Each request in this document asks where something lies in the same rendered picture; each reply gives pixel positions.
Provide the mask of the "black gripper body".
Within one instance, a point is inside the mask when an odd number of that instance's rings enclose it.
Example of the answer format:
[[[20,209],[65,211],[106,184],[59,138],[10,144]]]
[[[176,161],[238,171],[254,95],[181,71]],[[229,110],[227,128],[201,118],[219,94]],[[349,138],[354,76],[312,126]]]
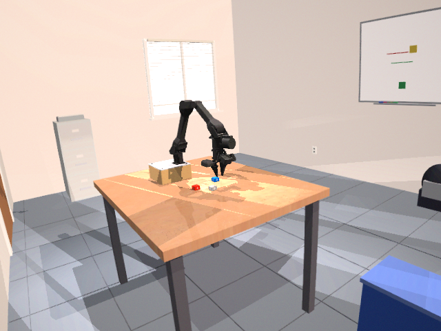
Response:
[[[224,153],[225,149],[212,148],[211,151],[213,152],[213,157],[212,157],[213,160],[206,159],[206,160],[201,161],[201,165],[206,168],[211,167],[211,166],[217,166],[217,163],[220,162],[220,161],[217,161],[218,153],[219,152]]]

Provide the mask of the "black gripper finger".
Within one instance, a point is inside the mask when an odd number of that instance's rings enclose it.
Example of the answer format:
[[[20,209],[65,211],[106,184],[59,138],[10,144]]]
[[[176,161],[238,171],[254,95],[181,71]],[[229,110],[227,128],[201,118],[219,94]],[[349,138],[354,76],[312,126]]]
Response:
[[[214,171],[214,174],[216,175],[216,177],[218,177],[218,165],[211,166],[211,168]]]
[[[220,164],[220,173],[221,173],[221,176],[223,176],[225,168],[226,168],[227,165],[223,165],[222,162],[219,162],[219,164]]]

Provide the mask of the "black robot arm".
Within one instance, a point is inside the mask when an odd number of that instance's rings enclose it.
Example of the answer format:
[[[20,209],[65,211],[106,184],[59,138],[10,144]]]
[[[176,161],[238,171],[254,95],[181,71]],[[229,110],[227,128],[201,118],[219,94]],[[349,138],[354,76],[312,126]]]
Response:
[[[208,109],[203,105],[202,101],[182,100],[178,104],[180,119],[178,123],[177,135],[172,142],[172,147],[169,150],[169,153],[173,154],[174,162],[172,163],[175,165],[185,163],[183,161],[183,152],[185,152],[187,148],[185,134],[189,115],[193,112],[194,108],[207,124],[207,129],[211,134],[209,139],[212,139],[212,148],[234,149],[236,146],[236,141],[233,138],[233,135],[229,135],[227,133],[225,126],[211,115]],[[227,154],[227,151],[224,151],[224,153],[218,153],[217,161],[222,162],[223,165],[231,164],[233,160],[233,153]]]

